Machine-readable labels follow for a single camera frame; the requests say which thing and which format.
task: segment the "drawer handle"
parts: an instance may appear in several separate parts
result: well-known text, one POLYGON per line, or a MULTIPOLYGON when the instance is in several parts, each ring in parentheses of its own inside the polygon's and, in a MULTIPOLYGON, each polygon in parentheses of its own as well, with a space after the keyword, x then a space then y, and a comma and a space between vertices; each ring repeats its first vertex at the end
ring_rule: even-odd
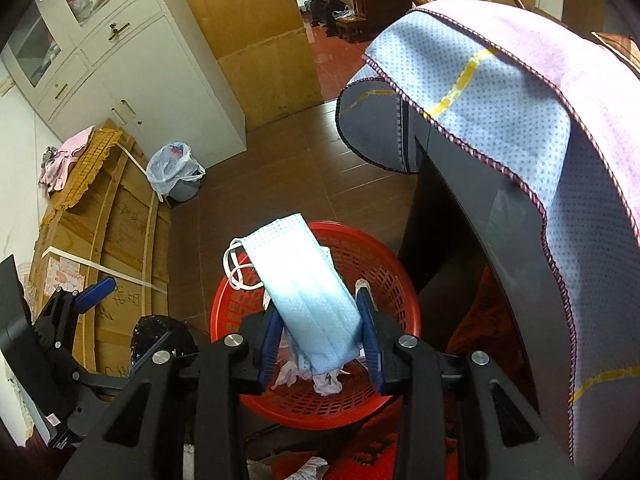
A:
POLYGON ((65 85, 60 89, 60 92, 56 94, 56 99, 58 99, 62 95, 62 92, 66 90, 66 87, 68 87, 68 84, 65 83, 65 85))
POLYGON ((118 113, 118 111, 115 108, 112 108, 111 111, 113 112, 113 115, 115 115, 119 120, 121 124, 127 124, 127 121, 125 121, 122 116, 118 113))
POLYGON ((109 38, 109 41, 111 41, 113 38, 117 38, 118 35, 125 30, 126 28, 129 28, 129 25, 131 25, 129 22, 125 23, 122 27, 120 28, 116 28, 116 23, 111 23, 111 25, 109 25, 111 27, 111 31, 113 32, 113 34, 111 35, 111 37, 109 38))
POLYGON ((127 100, 126 100, 126 99, 120 99, 120 102, 121 102, 123 105, 125 105, 125 106, 129 109, 129 112, 131 113, 131 116, 132 116, 132 117, 135 117, 135 116, 136 116, 135 111, 133 110, 133 108, 131 108, 131 105, 130 105, 129 103, 127 103, 127 100))

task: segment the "black device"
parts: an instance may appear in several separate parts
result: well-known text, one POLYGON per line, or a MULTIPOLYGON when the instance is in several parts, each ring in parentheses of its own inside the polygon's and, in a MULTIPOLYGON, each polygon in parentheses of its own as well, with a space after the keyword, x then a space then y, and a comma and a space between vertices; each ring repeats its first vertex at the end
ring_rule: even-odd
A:
MULTIPOLYGON (((93 300, 108 290, 98 285, 93 300)), ((121 379, 87 373, 70 353, 78 303, 86 308, 90 293, 57 290, 31 326, 13 259, 0 264, 0 348, 56 429, 49 445, 78 447, 60 479, 181 478, 186 399, 195 394, 195 478, 246 480, 239 396, 260 395, 273 377, 284 328, 273 304, 200 351, 176 351, 186 329, 168 330, 121 379), (102 400, 103 394, 114 399, 102 400)), ((436 352, 377 312, 366 289, 356 304, 370 380, 379 393, 403 399, 395 480, 445 477, 443 392, 456 399, 460 478, 578 479, 538 414, 487 354, 465 359, 436 352)))

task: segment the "red tile floor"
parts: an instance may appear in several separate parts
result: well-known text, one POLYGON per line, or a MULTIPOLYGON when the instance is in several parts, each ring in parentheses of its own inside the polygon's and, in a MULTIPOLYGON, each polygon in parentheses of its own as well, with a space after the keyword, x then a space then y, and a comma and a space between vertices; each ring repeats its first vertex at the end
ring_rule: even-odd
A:
POLYGON ((325 101, 331 101, 338 97, 340 90, 362 67, 362 54, 371 42, 348 43, 337 36, 328 38, 326 27, 311 26, 308 13, 303 14, 303 21, 306 38, 314 53, 322 97, 325 101))

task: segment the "pink garment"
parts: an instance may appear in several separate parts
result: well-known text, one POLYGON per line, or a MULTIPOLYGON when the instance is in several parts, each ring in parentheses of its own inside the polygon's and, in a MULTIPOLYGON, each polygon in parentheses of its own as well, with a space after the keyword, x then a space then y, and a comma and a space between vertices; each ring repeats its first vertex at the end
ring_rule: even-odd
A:
POLYGON ((640 82, 605 47, 528 10, 435 0, 416 10, 454 22, 541 76, 578 121, 609 173, 640 246, 640 82))
POLYGON ((47 192, 60 191, 65 187, 66 179, 73 165, 84 153, 95 126, 90 126, 67 139, 51 160, 40 171, 38 183, 47 188, 47 192))

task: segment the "red basket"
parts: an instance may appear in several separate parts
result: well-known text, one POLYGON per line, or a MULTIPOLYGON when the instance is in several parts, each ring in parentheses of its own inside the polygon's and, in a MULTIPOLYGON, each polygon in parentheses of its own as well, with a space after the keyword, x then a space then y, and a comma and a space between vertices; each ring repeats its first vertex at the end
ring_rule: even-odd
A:
MULTIPOLYGON (((414 286, 391 251, 375 238, 337 222, 308 225, 319 244, 331 248, 335 269, 352 294, 356 280, 366 279, 378 308, 396 316, 405 332, 420 335, 420 306, 414 286)), ((246 254, 239 260, 241 264, 249 261, 246 254)), ((253 269, 243 270, 245 283, 258 282, 253 269)), ((211 340, 237 332, 244 316, 261 312, 263 293, 263 288, 233 290, 223 278, 211 311, 211 340)), ((361 365, 349 363, 345 370, 350 375, 339 376, 339 394, 322 397, 314 391, 312 381, 297 380, 292 386, 283 384, 275 390, 270 384, 260 397, 241 399, 254 412, 284 426, 301 430, 339 428, 370 415, 388 399, 376 393, 361 365)), ((276 364, 273 381, 279 371, 280 365, 276 364)))

